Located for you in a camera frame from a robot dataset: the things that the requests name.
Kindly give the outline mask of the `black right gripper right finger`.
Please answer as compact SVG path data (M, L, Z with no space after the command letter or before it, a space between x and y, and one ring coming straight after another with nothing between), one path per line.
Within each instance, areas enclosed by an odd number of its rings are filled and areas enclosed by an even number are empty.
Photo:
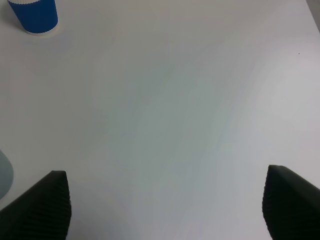
M262 214L273 240L320 238L320 189L281 165L269 165Z

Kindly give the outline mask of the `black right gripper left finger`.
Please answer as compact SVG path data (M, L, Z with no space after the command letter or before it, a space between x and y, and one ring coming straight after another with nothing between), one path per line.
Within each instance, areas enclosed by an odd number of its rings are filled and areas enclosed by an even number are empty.
M0 211L0 238L65 240L71 217L67 173L53 170Z

